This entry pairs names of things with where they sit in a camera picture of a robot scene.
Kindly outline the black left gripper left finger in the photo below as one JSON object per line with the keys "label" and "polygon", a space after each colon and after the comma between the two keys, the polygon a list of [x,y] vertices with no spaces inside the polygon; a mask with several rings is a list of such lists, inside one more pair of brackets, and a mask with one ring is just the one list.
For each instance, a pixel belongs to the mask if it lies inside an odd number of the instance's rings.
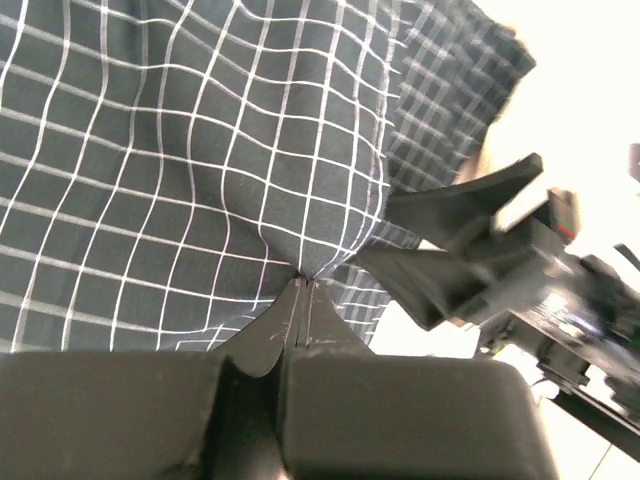
{"label": "black left gripper left finger", "polygon": [[271,306],[220,346],[219,352],[248,376],[267,375],[283,352],[304,290],[304,280],[291,280]]}

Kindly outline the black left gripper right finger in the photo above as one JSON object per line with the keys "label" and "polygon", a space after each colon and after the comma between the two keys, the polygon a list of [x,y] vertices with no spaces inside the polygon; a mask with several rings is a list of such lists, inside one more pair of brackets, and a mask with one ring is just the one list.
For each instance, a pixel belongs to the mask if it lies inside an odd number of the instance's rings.
{"label": "black left gripper right finger", "polygon": [[373,354],[336,312],[323,283],[306,282],[302,287],[302,299],[298,320],[299,348],[356,355]]}

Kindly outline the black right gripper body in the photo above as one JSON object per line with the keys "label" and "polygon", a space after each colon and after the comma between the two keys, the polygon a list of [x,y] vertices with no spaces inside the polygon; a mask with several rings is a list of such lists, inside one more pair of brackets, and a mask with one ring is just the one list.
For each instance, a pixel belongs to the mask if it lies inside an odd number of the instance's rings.
{"label": "black right gripper body", "polygon": [[548,192],[551,227],[534,227],[534,254],[465,302],[454,316],[475,325],[507,312],[595,365],[616,400],[639,398],[639,293],[599,258],[569,254],[574,195]]}

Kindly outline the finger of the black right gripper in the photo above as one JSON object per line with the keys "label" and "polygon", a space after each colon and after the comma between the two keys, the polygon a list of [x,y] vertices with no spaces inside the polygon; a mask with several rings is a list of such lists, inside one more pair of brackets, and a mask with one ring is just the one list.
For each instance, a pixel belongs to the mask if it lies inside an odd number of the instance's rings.
{"label": "finger of the black right gripper", "polygon": [[495,256],[467,248],[460,253],[366,247],[355,257],[414,321],[432,330],[495,281]]}
{"label": "finger of the black right gripper", "polygon": [[489,233],[493,217],[543,172],[532,153],[490,175],[425,192],[394,193],[387,220],[443,250],[462,250]]}

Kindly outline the dark checked pillowcase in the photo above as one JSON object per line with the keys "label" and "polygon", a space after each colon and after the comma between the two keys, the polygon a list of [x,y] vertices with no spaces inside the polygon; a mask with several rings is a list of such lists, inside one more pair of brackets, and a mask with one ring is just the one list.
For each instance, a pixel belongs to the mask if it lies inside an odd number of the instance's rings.
{"label": "dark checked pillowcase", "polygon": [[534,65],[471,1],[3,2],[2,350],[211,350],[296,275],[370,341],[352,256]]}

